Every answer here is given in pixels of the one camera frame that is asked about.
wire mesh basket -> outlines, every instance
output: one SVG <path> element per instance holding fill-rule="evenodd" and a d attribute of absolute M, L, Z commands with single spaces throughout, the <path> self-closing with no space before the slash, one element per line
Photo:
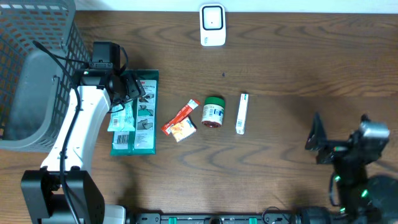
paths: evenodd
<path fill-rule="evenodd" d="M 35 48 L 88 61 L 73 18 L 73 0 L 0 0 L 0 149 L 49 152 L 69 100 L 69 81 L 61 68 Z M 61 60 L 73 75 L 81 66 Z"/>

green cap jar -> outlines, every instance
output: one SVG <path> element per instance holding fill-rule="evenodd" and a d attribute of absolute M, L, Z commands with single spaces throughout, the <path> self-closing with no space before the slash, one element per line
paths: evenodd
<path fill-rule="evenodd" d="M 219 128 L 223 125 L 225 101 L 216 96 L 208 97 L 203 107 L 201 123 L 209 128 Z"/>

white wall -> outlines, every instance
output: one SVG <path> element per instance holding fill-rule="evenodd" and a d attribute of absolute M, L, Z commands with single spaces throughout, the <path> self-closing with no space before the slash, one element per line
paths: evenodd
<path fill-rule="evenodd" d="M 75 0 L 78 10 L 198 11 L 218 2 L 229 12 L 398 13 L 398 0 Z"/>

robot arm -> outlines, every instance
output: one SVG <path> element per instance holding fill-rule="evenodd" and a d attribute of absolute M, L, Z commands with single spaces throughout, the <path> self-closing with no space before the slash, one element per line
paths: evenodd
<path fill-rule="evenodd" d="M 359 129 L 346 141 L 328 140 L 319 114 L 316 114 L 305 148 L 317 151 L 317 164 L 332 164 L 340 204 L 340 221 L 349 223 L 380 223 L 398 217 L 392 205 L 398 201 L 398 181 L 388 176 L 368 178 L 366 165 L 378 160 L 389 142 L 390 131 L 383 123 L 361 118 Z"/>
<path fill-rule="evenodd" d="M 58 57 L 38 42 L 34 44 L 54 60 Z M 90 177 L 95 142 L 106 113 L 115 105 L 145 95 L 134 75 L 122 76 L 127 62 L 120 68 L 121 49 L 128 62 L 126 52 L 119 45 L 95 42 L 92 62 L 85 63 L 88 66 L 76 70 L 71 77 L 72 86 L 77 87 L 70 92 L 69 107 L 58 138 L 40 170 L 27 170 L 22 177 L 22 193 L 32 223 L 124 224 L 126 221 L 126 210 L 105 205 Z M 61 185 L 65 195 L 53 194 Z"/>
<path fill-rule="evenodd" d="M 79 167 L 80 170 L 87 170 L 90 174 L 91 160 L 98 131 L 106 113 L 111 107 L 111 100 L 105 89 L 98 89 L 96 86 L 79 86 L 78 91 L 81 96 L 81 111 L 79 112 L 68 142 L 65 170 L 70 171 L 72 167 L 76 169 Z M 76 104 L 76 94 L 74 91 L 71 91 L 67 115 L 63 121 L 58 138 L 50 154 L 41 165 L 41 168 L 47 171 L 60 171 L 60 152 L 73 115 L 75 114 Z"/>

wall outlet device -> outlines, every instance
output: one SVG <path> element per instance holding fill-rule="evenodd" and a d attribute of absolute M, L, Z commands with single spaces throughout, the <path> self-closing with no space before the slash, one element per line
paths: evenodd
<path fill-rule="evenodd" d="M 200 8 L 200 43 L 203 46 L 225 44 L 225 8 L 220 4 L 204 4 Z"/>

